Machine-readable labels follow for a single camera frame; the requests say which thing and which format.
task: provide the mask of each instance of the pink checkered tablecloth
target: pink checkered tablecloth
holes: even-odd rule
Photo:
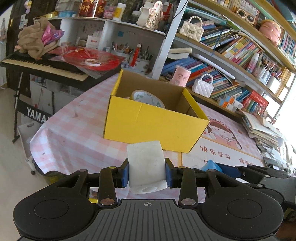
[[[86,91],[41,126],[30,149],[44,173],[70,174],[79,169],[96,173],[105,167],[119,167],[127,158],[126,143],[103,138],[108,101],[117,77],[116,74]],[[164,151],[164,156],[178,166],[176,152]],[[162,199],[177,198],[179,190],[133,196],[129,188],[117,188],[116,193],[118,198]]]

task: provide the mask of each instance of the brown cloth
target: brown cloth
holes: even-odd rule
[[[59,41],[44,46],[41,40],[48,24],[50,24],[51,29],[55,29],[46,18],[42,17],[19,33],[17,44],[21,47],[20,53],[28,52],[32,58],[40,59],[42,55],[58,46]]]

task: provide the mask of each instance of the white roll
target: white roll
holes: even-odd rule
[[[133,194],[166,189],[165,158],[159,141],[127,146],[129,186]]]

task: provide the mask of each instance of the floor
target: floor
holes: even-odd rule
[[[30,173],[23,149],[13,139],[14,91],[0,90],[0,241],[16,241],[20,236],[13,223],[12,212],[23,198],[42,189],[46,182],[42,176]],[[24,96],[23,101],[30,99]]]

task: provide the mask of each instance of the white quilted handbag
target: white quilted handbag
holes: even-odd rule
[[[191,23],[190,21],[193,18],[198,18],[201,22],[201,25],[198,26],[195,23]],[[194,39],[195,41],[199,42],[202,38],[202,34],[205,30],[202,28],[202,20],[198,16],[192,16],[188,19],[188,21],[184,21],[182,28],[180,29],[179,33],[187,36],[191,39]]]
[[[211,77],[210,83],[207,83],[202,80],[203,77],[207,75]],[[195,92],[196,94],[200,94],[202,96],[209,98],[214,89],[214,86],[212,86],[212,83],[213,83],[213,77],[210,74],[203,74],[200,77],[200,79],[195,80],[194,85],[192,86],[192,91]]]

